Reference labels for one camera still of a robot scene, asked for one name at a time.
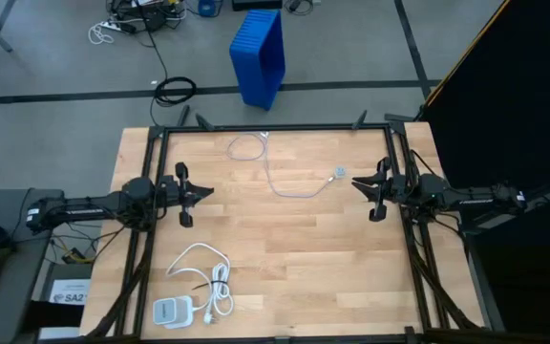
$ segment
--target wooden tabletop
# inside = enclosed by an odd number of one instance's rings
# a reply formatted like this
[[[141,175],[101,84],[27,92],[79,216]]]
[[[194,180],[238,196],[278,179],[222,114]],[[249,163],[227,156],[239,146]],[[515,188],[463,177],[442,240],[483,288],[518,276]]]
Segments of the wooden tabletop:
[[[409,123],[406,128],[410,147],[441,173],[429,124]],[[158,223],[141,337],[382,334],[402,333],[405,326],[421,331],[397,206],[388,204],[386,220],[372,223],[371,204],[350,184],[350,177],[374,174],[377,162],[388,155],[383,131],[270,133],[268,159],[280,191],[312,192],[336,166],[346,168],[344,179],[310,199],[275,195],[266,182],[262,159],[230,160],[225,150],[237,136],[189,133],[169,139],[165,174],[173,175],[175,163],[183,161],[192,183],[214,187],[215,192],[193,209],[193,228],[180,226],[176,208],[170,208]],[[112,190],[140,175],[146,140],[147,128],[124,130]],[[243,137],[233,148],[237,156],[261,151],[251,137]],[[440,220],[455,225],[453,219]],[[443,287],[471,320],[482,324],[459,239],[440,225],[429,228]],[[108,223],[102,232],[116,229],[116,223]],[[130,230],[123,231],[95,263],[82,333],[95,327],[119,293],[129,237]],[[165,277],[167,267],[196,242],[209,244],[230,259],[235,310],[219,317],[215,325],[204,325],[203,311],[199,311],[189,328],[156,326],[152,320],[155,300],[187,294],[193,296],[195,306],[206,300],[208,289],[192,290],[204,283],[198,275]],[[196,248],[177,268],[197,268],[210,276],[219,262],[216,254]],[[436,324],[432,294],[427,291]],[[137,291],[129,302],[126,333],[131,331],[136,296]]]

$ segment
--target white charger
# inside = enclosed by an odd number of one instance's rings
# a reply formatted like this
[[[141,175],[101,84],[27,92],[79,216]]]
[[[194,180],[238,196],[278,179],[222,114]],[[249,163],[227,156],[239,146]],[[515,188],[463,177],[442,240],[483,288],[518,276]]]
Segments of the white charger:
[[[194,247],[205,247],[211,249],[213,252],[220,255],[226,264],[218,263],[212,270],[212,279],[209,280],[202,271],[193,268],[174,269],[174,266],[189,250]],[[227,316],[233,312],[234,301],[230,295],[230,288],[228,287],[228,277],[230,274],[230,261],[220,251],[209,246],[208,244],[195,243],[187,248],[180,256],[169,266],[165,275],[167,277],[175,276],[181,272],[195,272],[202,276],[207,282],[209,287],[209,298],[200,307],[192,306],[192,298],[188,295],[169,297],[160,300],[156,300],[153,304],[153,321],[156,325],[164,325],[167,329],[180,329],[192,325],[194,320],[194,312],[206,308],[205,315],[203,316],[203,322],[205,324],[213,324],[216,322],[216,318],[212,314],[212,308],[221,316]],[[230,301],[230,309],[226,312],[222,312],[218,308],[218,302],[224,299]]]

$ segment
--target black metal frame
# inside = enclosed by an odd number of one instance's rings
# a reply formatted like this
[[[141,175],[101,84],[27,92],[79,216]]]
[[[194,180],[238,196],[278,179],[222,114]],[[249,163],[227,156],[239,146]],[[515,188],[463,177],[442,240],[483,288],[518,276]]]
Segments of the black metal frame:
[[[256,132],[256,131],[301,131],[301,130],[383,130],[385,133],[386,145],[388,148],[388,155],[392,161],[392,173],[399,174],[400,169],[396,159],[396,151],[393,144],[393,128],[398,131],[399,138],[402,146],[402,153],[405,161],[410,156],[409,143],[406,138],[406,134],[400,132],[400,126],[394,125],[390,126],[389,123],[363,123],[363,120],[356,122],[353,125],[350,123],[338,123],[338,124],[293,124],[293,125],[233,125],[233,126],[213,126],[204,121],[203,118],[198,118],[199,123],[202,126],[195,127],[183,127],[185,118],[187,117],[187,109],[184,108],[182,111],[182,116],[178,122],[178,126],[175,127],[151,127],[148,132],[148,141],[146,144],[146,155],[143,161],[143,167],[141,174],[142,176],[148,176],[150,174],[150,165],[152,162],[152,156],[155,150],[155,143],[157,139],[160,139],[160,150],[159,150],[159,161],[158,161],[158,170],[156,175],[156,181],[158,181],[164,173],[166,158],[167,158],[167,147],[168,140],[172,134],[177,133],[198,133],[198,132]],[[469,336],[469,341],[465,342],[475,342],[480,343],[483,340],[482,334],[476,334],[476,331],[480,331],[479,327],[472,323],[463,312],[455,305],[455,302],[447,294],[447,292],[441,287],[440,281],[438,278],[438,271],[436,268],[436,262],[434,259],[434,251],[432,247],[432,242],[430,240],[430,233],[427,230],[426,224],[419,224],[419,231],[423,242],[423,249],[426,256],[424,260],[419,254],[419,250],[415,244],[414,232],[413,232],[413,221],[405,211],[404,207],[400,206],[400,216],[404,228],[405,241],[407,246],[407,252],[409,253],[409,262],[412,267],[412,281],[415,291],[415,296],[417,299],[417,307],[420,322],[425,334],[415,334],[413,328],[406,327],[404,333],[400,334],[379,334],[379,335],[344,335],[344,336],[303,336],[303,337],[286,337],[286,338],[226,338],[226,339],[159,339],[159,340],[141,340],[141,343],[163,343],[163,342],[175,342],[175,343],[202,343],[202,342],[234,342],[234,343],[317,343],[317,342],[337,342],[337,343],[417,343],[422,340],[424,335],[433,333],[434,330],[437,330],[437,336],[442,340],[442,342],[447,342],[448,335],[451,338],[458,338],[460,334],[465,334],[468,331],[472,332],[474,336]],[[154,240],[155,240],[155,230],[152,230],[147,233],[145,238],[145,249],[144,254],[147,254],[149,258],[152,257]],[[122,286],[126,286],[129,282],[131,276],[133,275],[133,269],[136,261],[136,255],[138,250],[138,240],[139,235],[137,233],[132,233],[131,241],[129,244],[129,249],[126,258],[124,277]],[[130,336],[135,338],[140,338],[141,329],[143,325],[144,317],[144,308],[145,308],[145,299],[146,292],[148,287],[149,272],[150,272],[151,259],[148,259],[147,266],[143,266],[145,271],[142,274],[137,306],[135,310],[135,319],[133,324],[133,332]],[[426,295],[424,291],[423,281],[426,280],[428,285],[432,288],[434,292],[434,302],[436,304],[436,311],[438,314],[440,328],[434,328],[432,326],[432,321],[430,318],[428,304],[426,301]],[[124,318],[126,316],[126,305],[121,308],[118,318],[116,321],[115,335],[124,336]],[[449,316],[454,320],[460,330],[450,330],[449,325]],[[489,331],[484,331],[486,334],[485,338],[491,338],[497,333],[491,333]]]

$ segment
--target blue crate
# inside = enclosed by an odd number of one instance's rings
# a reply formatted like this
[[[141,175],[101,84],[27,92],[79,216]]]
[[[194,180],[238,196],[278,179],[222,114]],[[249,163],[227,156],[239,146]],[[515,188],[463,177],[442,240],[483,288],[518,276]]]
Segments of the blue crate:
[[[282,15],[250,11],[230,45],[243,102],[271,108],[286,73]]]

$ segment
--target concrete floor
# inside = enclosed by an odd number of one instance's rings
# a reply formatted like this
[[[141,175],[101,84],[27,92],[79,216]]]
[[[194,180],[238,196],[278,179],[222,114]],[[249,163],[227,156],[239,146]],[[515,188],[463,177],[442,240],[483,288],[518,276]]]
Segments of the concrete floor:
[[[402,0],[428,79],[449,72],[500,2]],[[0,102],[4,96],[151,90],[152,81],[163,78],[154,51],[138,43],[148,42],[145,33],[108,32],[114,44],[89,43],[89,27],[107,18],[104,1],[0,0],[0,17],[7,3],[13,6],[1,33],[15,51],[0,48]],[[169,75],[188,76],[199,87],[236,86],[228,46],[244,16],[225,1],[218,18],[188,14],[175,31],[157,32]],[[282,17],[284,83],[418,79],[394,0],[323,0],[308,16],[283,11]],[[149,97],[0,103],[0,188],[60,188],[71,197],[107,193],[120,133],[151,124],[149,103]],[[385,113],[414,116],[422,103],[419,87],[281,92],[270,112],[245,106],[238,94],[188,102],[217,124],[353,122],[364,109],[369,121],[383,121]],[[155,113],[160,122],[175,123],[179,111]],[[82,230],[96,236],[95,229]],[[83,250],[86,242],[70,246]],[[47,256],[54,259],[52,251]]]

